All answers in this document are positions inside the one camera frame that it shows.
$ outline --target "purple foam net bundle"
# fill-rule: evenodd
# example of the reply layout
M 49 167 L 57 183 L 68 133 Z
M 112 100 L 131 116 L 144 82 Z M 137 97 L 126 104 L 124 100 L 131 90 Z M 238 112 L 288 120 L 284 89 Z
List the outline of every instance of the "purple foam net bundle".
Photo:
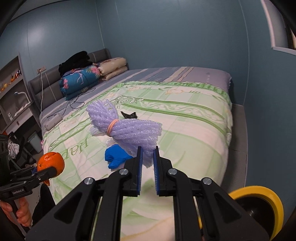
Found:
M 152 166 L 153 151 L 162 132 L 161 123 L 139 119 L 118 120 L 118 112 L 109 100 L 94 101 L 86 110 L 94 127 L 112 137 L 129 155 L 135 157 L 138 146 L 141 146 L 143 164 Z

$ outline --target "orange fruit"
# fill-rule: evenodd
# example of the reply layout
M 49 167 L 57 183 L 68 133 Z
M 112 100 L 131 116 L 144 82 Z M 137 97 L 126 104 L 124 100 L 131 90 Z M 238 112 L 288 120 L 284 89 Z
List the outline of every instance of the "orange fruit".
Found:
M 41 171 L 48 167 L 55 167 L 57 175 L 60 175 L 65 168 L 65 162 L 62 155 L 58 152 L 48 152 L 44 154 L 38 161 L 37 171 Z M 45 180 L 44 183 L 50 186 L 49 180 Z

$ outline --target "gray headboard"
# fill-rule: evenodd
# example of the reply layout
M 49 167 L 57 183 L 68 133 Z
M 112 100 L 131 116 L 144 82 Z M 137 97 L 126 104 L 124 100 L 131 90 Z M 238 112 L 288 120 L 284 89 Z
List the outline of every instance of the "gray headboard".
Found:
M 96 52 L 89 53 L 88 56 L 90 57 L 89 60 L 93 63 L 98 63 L 107 59 L 111 59 L 111 55 L 108 49 L 102 49 Z M 55 103 L 57 100 L 64 97 L 59 89 L 60 79 L 61 79 L 61 76 L 59 73 L 58 65 L 45 72 L 42 72 L 42 81 L 43 81 L 42 110 L 44 110 L 51 104 Z M 28 82 L 28 86 L 29 86 L 31 96 L 35 101 L 37 108 L 40 111 L 41 97 L 42 97 L 41 96 L 42 95 L 41 76 L 39 75 L 38 77 L 30 80 Z

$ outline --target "beige folded blanket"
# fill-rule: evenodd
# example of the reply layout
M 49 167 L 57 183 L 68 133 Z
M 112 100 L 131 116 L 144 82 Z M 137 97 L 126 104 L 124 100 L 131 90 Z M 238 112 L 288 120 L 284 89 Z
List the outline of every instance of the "beige folded blanket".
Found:
M 106 74 L 105 76 L 102 76 L 100 78 L 100 80 L 103 80 L 103 81 L 109 80 L 109 79 L 111 79 L 111 78 L 113 78 L 115 76 L 118 76 L 118 75 L 122 74 L 123 72 L 125 72 L 127 70 L 128 70 L 128 68 L 126 66 L 123 66 L 123 67 L 121 67 L 121 68 L 119 68 L 119 69 L 117 69 L 117 70 L 115 70 L 115 71 L 113 71 L 113 72 L 111 72 L 109 74 Z
M 106 74 L 109 74 L 123 66 L 126 66 L 125 58 L 112 58 L 101 62 L 98 69 L 101 76 L 105 76 Z

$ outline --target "rubber band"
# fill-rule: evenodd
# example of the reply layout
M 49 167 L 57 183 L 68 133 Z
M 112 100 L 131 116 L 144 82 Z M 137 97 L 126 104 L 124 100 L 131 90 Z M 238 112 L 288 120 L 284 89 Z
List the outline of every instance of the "rubber band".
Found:
M 110 123 L 110 125 L 108 126 L 108 129 L 107 129 L 107 136 L 111 137 L 111 136 L 110 136 L 110 133 L 111 133 L 111 131 L 112 131 L 113 126 L 116 124 L 117 121 L 119 121 L 119 119 L 114 119 L 114 120 Z

